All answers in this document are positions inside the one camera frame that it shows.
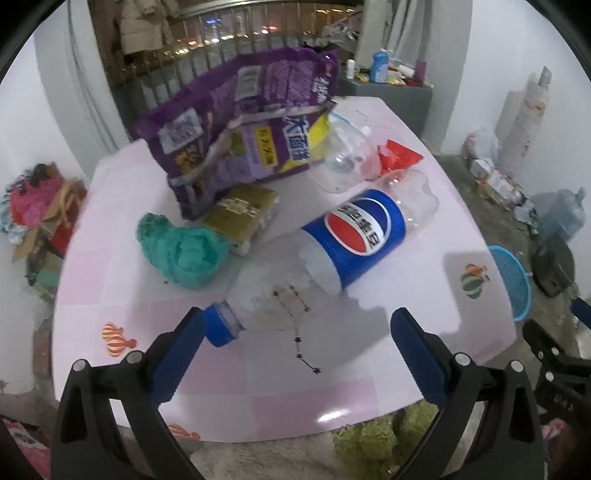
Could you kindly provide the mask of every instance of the blue basket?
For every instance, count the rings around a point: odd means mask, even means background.
[[[531,286],[530,279],[525,270],[516,259],[515,255],[503,247],[496,245],[489,247],[492,258],[509,294],[513,318],[521,322],[527,317],[531,309]]]

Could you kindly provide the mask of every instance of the red paper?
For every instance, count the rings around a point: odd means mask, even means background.
[[[403,170],[419,163],[424,157],[410,148],[393,140],[378,147],[379,160],[382,164],[381,175],[392,170]]]

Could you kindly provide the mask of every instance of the trash pile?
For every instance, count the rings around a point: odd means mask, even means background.
[[[55,299],[61,263],[85,197],[83,183],[65,180],[52,163],[18,176],[0,201],[0,228],[14,246],[12,261],[27,259],[25,276],[43,300]]]

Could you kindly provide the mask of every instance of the coat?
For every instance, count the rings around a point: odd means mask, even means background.
[[[173,42],[167,17],[177,18],[177,0],[124,0],[121,12],[121,48],[128,55],[143,50],[159,50]]]

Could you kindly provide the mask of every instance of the bottle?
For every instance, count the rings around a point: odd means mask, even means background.
[[[402,73],[407,79],[412,80],[414,78],[415,71],[411,67],[407,67],[406,65],[399,65],[398,71]]]
[[[583,209],[585,195],[583,187],[579,189],[577,194],[570,190],[558,191],[556,200],[538,222],[538,231],[542,241],[557,233],[565,242],[568,242],[581,230],[587,219]]]
[[[308,177],[328,193],[344,193],[364,180],[379,177],[381,165],[375,146],[368,140],[371,129],[351,124],[331,112],[329,131],[310,149]]]
[[[372,83],[387,83],[388,81],[388,52],[383,48],[374,53],[374,62],[369,73],[369,80]]]
[[[347,60],[346,77],[349,80],[353,80],[353,78],[355,78],[355,61],[353,59]]]
[[[418,170],[395,170],[301,229],[261,245],[224,301],[205,310],[207,338],[290,330],[334,311],[341,291],[431,221],[439,201]]]

